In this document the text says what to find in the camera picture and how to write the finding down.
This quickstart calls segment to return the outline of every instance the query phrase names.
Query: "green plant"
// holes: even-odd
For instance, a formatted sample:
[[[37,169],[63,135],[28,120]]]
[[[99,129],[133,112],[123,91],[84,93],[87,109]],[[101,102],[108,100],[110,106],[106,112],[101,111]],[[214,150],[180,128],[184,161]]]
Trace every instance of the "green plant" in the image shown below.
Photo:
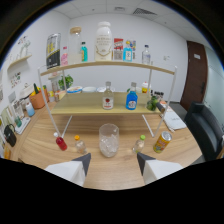
[[[65,82],[66,87],[70,87],[73,84],[73,78],[70,75],[65,76]],[[61,79],[58,80],[58,85],[60,86],[60,89],[64,89],[64,79],[63,76],[61,76]]]

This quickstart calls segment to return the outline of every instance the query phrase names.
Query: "small bottle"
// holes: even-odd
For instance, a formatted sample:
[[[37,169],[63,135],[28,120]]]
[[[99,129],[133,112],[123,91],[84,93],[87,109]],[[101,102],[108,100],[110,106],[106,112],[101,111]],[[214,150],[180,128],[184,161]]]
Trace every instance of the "small bottle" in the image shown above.
[[[123,51],[123,61],[132,62],[132,49],[130,47],[130,41],[126,41],[126,47]]]
[[[136,94],[136,82],[131,83],[130,92],[127,95],[126,99],[126,108],[128,110],[135,110],[137,106],[138,96]]]
[[[145,50],[142,52],[142,64],[150,65],[150,59],[149,45],[145,45]]]
[[[110,89],[111,82],[106,82],[106,90],[103,93],[103,109],[110,110],[114,107],[114,93]]]
[[[79,135],[76,135],[74,139],[75,139],[75,147],[77,149],[77,152],[85,154],[87,150],[86,150],[86,145],[84,141],[80,140]]]
[[[56,143],[59,146],[59,148],[63,151],[66,150],[67,145],[66,145],[64,139],[62,137],[59,137],[57,132],[54,133],[54,137],[56,137]]]
[[[22,121],[20,120],[19,115],[17,113],[16,113],[15,122],[18,128],[22,125]]]
[[[138,153],[141,152],[145,145],[145,135],[141,135],[140,139],[138,139],[133,147],[133,152]]]
[[[86,42],[82,42],[81,52],[82,52],[82,62],[88,61],[88,51],[86,47]]]
[[[68,65],[68,53],[67,53],[67,47],[63,47],[63,52],[61,56],[61,66]]]

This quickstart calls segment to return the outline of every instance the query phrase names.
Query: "can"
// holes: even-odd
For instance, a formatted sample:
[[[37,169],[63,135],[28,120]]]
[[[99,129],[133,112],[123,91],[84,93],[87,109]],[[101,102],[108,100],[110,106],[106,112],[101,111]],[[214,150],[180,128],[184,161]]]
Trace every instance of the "can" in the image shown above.
[[[46,64],[47,69],[60,66],[61,34],[52,34],[47,39]]]
[[[156,144],[153,146],[153,149],[157,153],[163,152],[169,142],[172,140],[172,135],[168,131],[163,131],[159,136]]]

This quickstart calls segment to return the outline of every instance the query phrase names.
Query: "door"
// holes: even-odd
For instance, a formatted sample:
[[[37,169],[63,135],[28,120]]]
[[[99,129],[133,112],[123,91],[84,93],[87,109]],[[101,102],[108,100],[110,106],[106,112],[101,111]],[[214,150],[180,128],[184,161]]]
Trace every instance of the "door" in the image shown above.
[[[191,102],[202,103],[208,76],[207,57],[204,45],[187,41],[188,69],[180,105],[188,111]]]

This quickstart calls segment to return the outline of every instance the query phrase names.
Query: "shelf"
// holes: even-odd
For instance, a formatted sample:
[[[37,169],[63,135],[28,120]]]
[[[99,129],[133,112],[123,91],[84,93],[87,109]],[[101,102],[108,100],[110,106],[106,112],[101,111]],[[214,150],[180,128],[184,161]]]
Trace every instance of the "shelf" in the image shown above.
[[[20,58],[20,59],[18,59],[18,60],[13,61],[13,62],[9,65],[8,69],[9,69],[10,67],[12,67],[13,65],[17,64],[17,63],[26,60],[27,58],[29,58],[29,57],[31,57],[31,56],[32,56],[32,54],[30,54],[30,55],[28,55],[28,56],[26,56],[26,57]]]
[[[160,114],[160,111],[149,111],[145,105],[149,98],[145,93],[138,93],[137,107],[128,110],[125,107],[127,93],[114,93],[114,108],[104,110],[102,108],[103,93],[68,93],[51,110],[53,115],[122,115],[122,114]]]
[[[171,75],[174,75],[174,71],[170,71],[167,69],[163,69],[160,67],[155,67],[151,65],[144,65],[140,63],[134,63],[134,62],[120,62],[120,61],[97,61],[97,62],[83,62],[80,64],[74,64],[74,65],[66,65],[66,66],[57,66],[54,68],[48,69],[46,72],[41,73],[41,76],[57,72],[57,71],[62,71],[66,69],[72,69],[72,68],[80,68],[80,67],[88,67],[88,66],[100,66],[100,65],[118,65],[118,66],[129,66],[129,67],[137,67],[137,68],[147,68],[147,69],[152,69],[156,71],[161,71],[165,72]]]

